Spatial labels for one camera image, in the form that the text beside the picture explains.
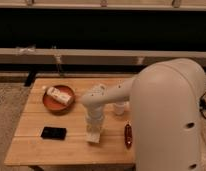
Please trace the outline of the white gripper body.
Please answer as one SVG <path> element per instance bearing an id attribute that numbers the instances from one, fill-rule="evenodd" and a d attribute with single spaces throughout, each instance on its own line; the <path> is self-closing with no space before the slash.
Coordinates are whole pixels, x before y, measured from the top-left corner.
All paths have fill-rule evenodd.
<path id="1" fill-rule="evenodd" d="M 86 129 L 88 132 L 100 133 L 104 122 L 102 112 L 88 113 L 86 115 Z"/>

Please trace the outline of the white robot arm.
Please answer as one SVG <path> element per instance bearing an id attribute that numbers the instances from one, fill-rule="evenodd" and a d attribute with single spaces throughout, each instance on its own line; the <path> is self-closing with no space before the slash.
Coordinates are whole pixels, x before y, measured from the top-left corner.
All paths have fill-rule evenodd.
<path id="1" fill-rule="evenodd" d="M 103 106 L 127 101 L 136 171 L 201 171 L 200 97 L 206 74 L 191 59 L 158 62 L 111 88 L 96 86 L 81 97 L 88 132 Z"/>

